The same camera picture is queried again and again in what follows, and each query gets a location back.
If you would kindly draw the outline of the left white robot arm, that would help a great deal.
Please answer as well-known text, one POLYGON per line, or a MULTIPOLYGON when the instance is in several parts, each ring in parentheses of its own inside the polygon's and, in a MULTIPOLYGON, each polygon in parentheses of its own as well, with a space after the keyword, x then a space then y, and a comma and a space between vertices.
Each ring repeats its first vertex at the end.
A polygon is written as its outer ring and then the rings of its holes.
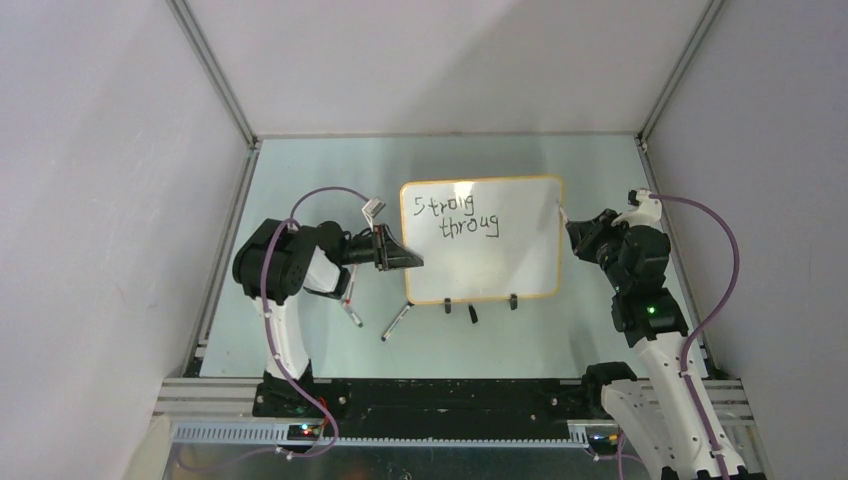
POLYGON ((394 238, 386 224, 354 234, 335 221, 301 226, 292 219, 266 219, 237 251, 234 281, 263 318, 268 343, 266 373, 284 380, 277 402, 292 416, 304 416, 316 403, 315 388, 301 380, 309 372, 298 318, 302 293, 341 300, 354 266, 381 272, 419 268, 421 255, 394 238))

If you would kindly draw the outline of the yellow framed whiteboard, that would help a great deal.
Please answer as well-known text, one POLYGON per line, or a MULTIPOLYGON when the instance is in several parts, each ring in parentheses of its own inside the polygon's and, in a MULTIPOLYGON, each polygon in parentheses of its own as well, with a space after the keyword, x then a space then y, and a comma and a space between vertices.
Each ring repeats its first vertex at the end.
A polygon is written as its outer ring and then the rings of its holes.
POLYGON ((556 175, 409 182, 399 191, 416 305, 545 298, 561 285, 565 184, 556 175))

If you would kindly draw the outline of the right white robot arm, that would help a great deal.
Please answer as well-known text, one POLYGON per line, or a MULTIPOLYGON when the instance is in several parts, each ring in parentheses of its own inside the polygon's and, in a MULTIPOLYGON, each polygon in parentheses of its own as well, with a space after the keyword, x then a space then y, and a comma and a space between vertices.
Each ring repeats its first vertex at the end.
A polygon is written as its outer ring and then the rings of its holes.
POLYGON ((581 392, 585 411, 611 416, 654 479, 763 478, 733 446, 694 369, 688 325, 664 285, 668 236, 613 210, 564 228, 574 255, 598 265, 613 287, 614 327, 646 369, 658 403, 646 403, 627 365, 598 364, 584 376, 594 381, 581 392))

